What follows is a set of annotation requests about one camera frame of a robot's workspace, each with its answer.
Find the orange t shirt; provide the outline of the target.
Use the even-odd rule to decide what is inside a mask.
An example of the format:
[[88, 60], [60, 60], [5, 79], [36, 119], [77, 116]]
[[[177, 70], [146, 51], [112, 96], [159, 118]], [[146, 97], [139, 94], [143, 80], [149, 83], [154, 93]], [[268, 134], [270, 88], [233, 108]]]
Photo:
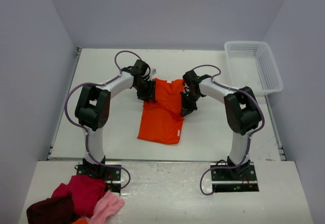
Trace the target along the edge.
[[184, 118], [181, 116], [183, 80], [155, 78], [155, 102], [145, 102], [138, 139], [165, 145], [178, 144]]

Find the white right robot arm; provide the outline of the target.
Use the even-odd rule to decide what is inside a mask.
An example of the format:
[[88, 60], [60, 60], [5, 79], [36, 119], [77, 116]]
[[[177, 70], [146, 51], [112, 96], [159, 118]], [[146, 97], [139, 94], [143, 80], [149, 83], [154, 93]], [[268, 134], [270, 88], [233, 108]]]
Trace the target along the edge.
[[212, 80], [210, 75], [198, 76], [194, 70], [183, 75], [184, 92], [181, 93], [180, 116], [185, 117], [197, 110], [197, 101], [211, 97], [225, 106], [227, 123], [233, 131], [232, 147], [221, 172], [237, 180], [244, 175], [250, 164], [249, 150], [252, 135], [264, 116], [250, 87], [232, 88]]

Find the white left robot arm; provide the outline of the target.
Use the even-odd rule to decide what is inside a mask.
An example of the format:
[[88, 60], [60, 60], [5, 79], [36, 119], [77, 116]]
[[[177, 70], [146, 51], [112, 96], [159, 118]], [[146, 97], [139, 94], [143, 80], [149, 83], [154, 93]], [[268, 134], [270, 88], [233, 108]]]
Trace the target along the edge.
[[150, 79], [150, 66], [138, 59], [133, 66], [120, 70], [120, 74], [101, 84], [84, 83], [75, 109], [78, 125], [85, 128], [86, 153], [82, 167], [95, 180], [104, 177], [103, 127], [109, 118], [111, 99], [124, 90], [134, 88], [137, 98], [155, 101], [156, 82]]

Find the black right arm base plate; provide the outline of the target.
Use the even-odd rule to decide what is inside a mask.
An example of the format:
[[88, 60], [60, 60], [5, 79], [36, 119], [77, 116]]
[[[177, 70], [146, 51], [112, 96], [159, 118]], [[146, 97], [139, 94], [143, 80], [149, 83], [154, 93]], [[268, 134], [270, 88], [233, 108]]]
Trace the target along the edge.
[[236, 169], [211, 171], [214, 193], [258, 192], [258, 181], [254, 164], [249, 162]]

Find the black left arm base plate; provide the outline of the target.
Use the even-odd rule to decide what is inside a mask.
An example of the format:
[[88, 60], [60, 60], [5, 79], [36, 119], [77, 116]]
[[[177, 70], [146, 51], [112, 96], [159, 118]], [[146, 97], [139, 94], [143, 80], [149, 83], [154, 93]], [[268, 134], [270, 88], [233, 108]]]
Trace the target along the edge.
[[121, 167], [121, 165], [103, 167], [83, 160], [81, 164], [75, 165], [75, 170], [77, 175], [86, 175], [90, 178], [103, 180], [106, 183], [105, 191], [121, 193], [121, 171], [113, 166]]

